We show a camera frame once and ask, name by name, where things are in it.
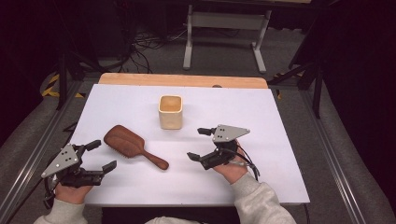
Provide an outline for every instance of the yellow and black hazard tape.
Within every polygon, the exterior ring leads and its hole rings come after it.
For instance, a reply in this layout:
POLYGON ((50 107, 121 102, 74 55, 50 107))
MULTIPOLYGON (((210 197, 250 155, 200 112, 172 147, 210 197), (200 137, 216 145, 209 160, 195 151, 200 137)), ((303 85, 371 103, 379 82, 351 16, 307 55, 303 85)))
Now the yellow and black hazard tape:
MULTIPOLYGON (((59 79, 59 74, 55 74, 49 81, 47 88, 41 93, 42 96, 54 96, 59 97, 60 93, 57 91, 52 91, 53 86, 55 85, 56 81, 59 79)), ((85 98, 87 93, 76 93, 77 98, 85 98)))

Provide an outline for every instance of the gray sleeve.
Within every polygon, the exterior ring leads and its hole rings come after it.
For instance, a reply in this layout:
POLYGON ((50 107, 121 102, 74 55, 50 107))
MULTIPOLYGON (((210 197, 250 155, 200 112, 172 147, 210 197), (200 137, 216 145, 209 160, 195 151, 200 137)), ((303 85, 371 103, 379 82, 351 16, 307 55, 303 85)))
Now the gray sleeve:
POLYGON ((52 210, 47 216, 42 216, 35 224, 86 224, 87 220, 82 215, 85 204, 66 203, 54 199, 52 210))
POLYGON ((279 204, 276 193, 266 183, 259 183, 247 172, 232 184, 235 207, 242 224, 295 223, 279 204))

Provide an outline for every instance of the wooden hairbrush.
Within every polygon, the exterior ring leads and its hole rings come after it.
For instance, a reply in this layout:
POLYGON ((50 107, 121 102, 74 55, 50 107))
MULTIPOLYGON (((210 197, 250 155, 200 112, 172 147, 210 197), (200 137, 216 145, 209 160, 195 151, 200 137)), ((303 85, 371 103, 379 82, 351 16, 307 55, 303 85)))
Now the wooden hairbrush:
POLYGON ((145 140, 143 138, 122 125, 116 125, 110 129, 105 135, 104 141, 126 158, 143 155, 162 170, 169 167, 167 161, 145 150, 145 140))

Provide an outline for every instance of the gray sweatshirt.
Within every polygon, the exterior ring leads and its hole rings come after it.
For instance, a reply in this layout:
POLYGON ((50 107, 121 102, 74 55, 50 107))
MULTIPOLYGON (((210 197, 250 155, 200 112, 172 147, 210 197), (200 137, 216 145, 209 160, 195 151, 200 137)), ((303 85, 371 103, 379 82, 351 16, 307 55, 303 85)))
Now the gray sweatshirt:
MULTIPOLYGON (((242 224, 295 223, 289 212, 279 204, 275 192, 266 184, 259 183, 250 173, 243 175, 231 185, 235 195, 234 205, 242 224)), ((82 215, 84 204, 54 201, 51 212, 38 218, 35 224, 85 224, 82 215)), ((173 217, 156 217, 147 224, 198 223, 173 217)))

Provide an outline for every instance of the person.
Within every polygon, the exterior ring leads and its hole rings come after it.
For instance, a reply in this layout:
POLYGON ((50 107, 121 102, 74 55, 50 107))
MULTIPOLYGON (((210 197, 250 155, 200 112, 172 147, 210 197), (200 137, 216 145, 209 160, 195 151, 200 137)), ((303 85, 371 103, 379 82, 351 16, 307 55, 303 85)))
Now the person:
MULTIPOLYGON (((228 163, 213 168, 230 183, 234 193, 234 205, 242 224, 255 223, 295 223, 291 214, 279 204, 276 193, 266 183, 259 183, 246 166, 228 163)), ((83 224, 87 220, 82 215, 85 196, 92 186, 64 187, 55 189, 56 196, 50 213, 39 217, 35 224, 83 224)), ((147 224, 193 224, 196 221, 175 217, 155 217, 147 224)))

